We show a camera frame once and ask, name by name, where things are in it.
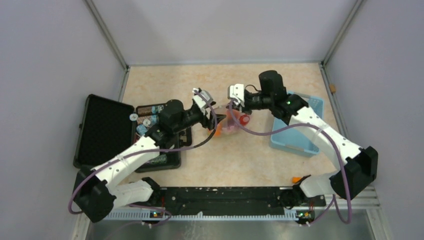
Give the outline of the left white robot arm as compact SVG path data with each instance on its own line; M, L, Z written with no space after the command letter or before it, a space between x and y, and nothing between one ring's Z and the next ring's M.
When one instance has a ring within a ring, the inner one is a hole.
M214 110L215 104L211 97L200 95L193 96L189 109L184 109L176 99L166 102L159 112L159 121L138 141L100 165L79 169L67 204L68 212L85 214L97 223L112 210L129 204L144 202L149 207L156 206L161 194L154 188L155 181L147 178L121 184L122 180L161 152L179 152L173 142L183 130L196 124L216 130L221 116Z

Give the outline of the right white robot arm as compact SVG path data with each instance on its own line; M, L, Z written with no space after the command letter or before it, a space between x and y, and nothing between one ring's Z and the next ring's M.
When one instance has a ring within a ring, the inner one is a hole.
M352 200L377 177L378 152L371 146L361 147L327 124L300 95L289 93L283 77L275 70L259 74L260 90L249 92L243 84L230 85L227 97L233 107L243 113L269 110L317 146L332 162L336 171L304 176L292 187L294 202L307 206L319 195L338 195Z

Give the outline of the clear zip top bag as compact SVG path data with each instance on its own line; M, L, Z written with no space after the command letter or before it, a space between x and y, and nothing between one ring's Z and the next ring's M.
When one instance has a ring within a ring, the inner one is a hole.
M215 106L213 109L214 109L216 114L226 114L226 118L224 120L222 120L220 123L218 123L218 126L223 127L223 125L226 124L226 123L235 123L236 124L236 121L232 118L232 115L229 111L228 104ZM232 114L235 116L235 118L238 122L239 122L239 117L241 115L244 115L244 114L242 114L242 113L240 113L236 110L233 110L233 109L232 109ZM230 134L222 133L222 135L220 137L227 136L227 135L230 135Z

